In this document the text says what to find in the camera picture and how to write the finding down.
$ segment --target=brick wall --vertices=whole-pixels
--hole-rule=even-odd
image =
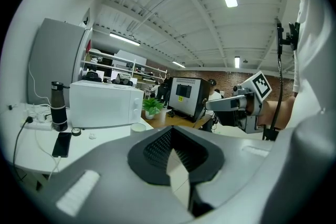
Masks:
[[[161,70],[168,69],[165,66],[162,66],[158,63],[152,62],[147,60],[146,65],[155,67]],[[205,80],[208,79],[215,79],[217,82],[216,88],[225,92],[225,97],[231,97],[233,87],[237,84],[242,83],[253,74],[247,73],[239,73],[239,72],[220,72],[220,71],[176,71],[176,70],[169,70],[168,72],[173,77],[187,77],[187,78],[202,78]],[[272,76],[265,76],[268,80],[272,88],[272,92],[267,97],[267,100],[278,101],[279,98],[279,91],[280,91],[280,80],[277,77]],[[284,79],[283,85],[283,94],[282,99],[285,100],[289,98],[292,94],[293,90],[293,80],[292,79]]]

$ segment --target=thermos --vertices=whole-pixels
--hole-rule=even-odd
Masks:
[[[68,128],[67,113],[64,103],[63,88],[69,89],[70,87],[64,86],[63,83],[52,81],[51,82],[51,117],[54,129],[57,132],[63,132]]]

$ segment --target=white microwave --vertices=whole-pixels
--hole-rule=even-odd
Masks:
[[[70,84],[73,127],[108,127],[140,121],[143,91],[131,86],[80,80]]]

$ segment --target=white table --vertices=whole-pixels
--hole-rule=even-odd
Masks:
[[[7,159],[7,161],[12,164],[15,140],[18,132],[20,131],[20,122],[26,119],[24,113],[25,107],[31,105],[21,103],[18,107],[13,108],[11,111],[8,110],[0,115],[0,128],[1,128],[1,149]],[[68,117],[68,129],[65,132],[71,132],[71,110],[67,110]],[[152,127],[146,123],[145,120],[140,119],[139,123],[146,126],[146,129],[152,129]],[[69,156],[67,158],[62,158],[58,165],[61,171],[86,153],[88,153],[93,148],[106,143],[108,141],[116,140],[125,136],[130,135],[130,126],[117,126],[110,128],[99,128],[99,129],[85,129],[81,131],[81,135],[72,136],[70,141]],[[93,133],[96,135],[96,139],[90,139],[89,135]],[[36,131],[37,139],[41,147],[52,154],[55,141],[58,136],[58,132],[52,131]],[[39,173],[39,174],[50,174],[55,167],[55,162],[53,159],[43,152],[37,145],[35,140],[35,130],[30,130],[24,128],[18,139],[16,148],[16,159],[15,166],[19,167],[25,171]]]

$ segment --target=gray refrigerator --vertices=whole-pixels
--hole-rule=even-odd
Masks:
[[[30,55],[30,71],[35,79],[35,91],[41,97],[51,98],[51,82],[69,86],[81,78],[86,48],[91,44],[92,30],[44,19],[37,32]],[[47,103],[34,93],[34,83],[27,72],[27,100],[30,104]],[[69,90],[64,89],[64,100],[69,107]]]

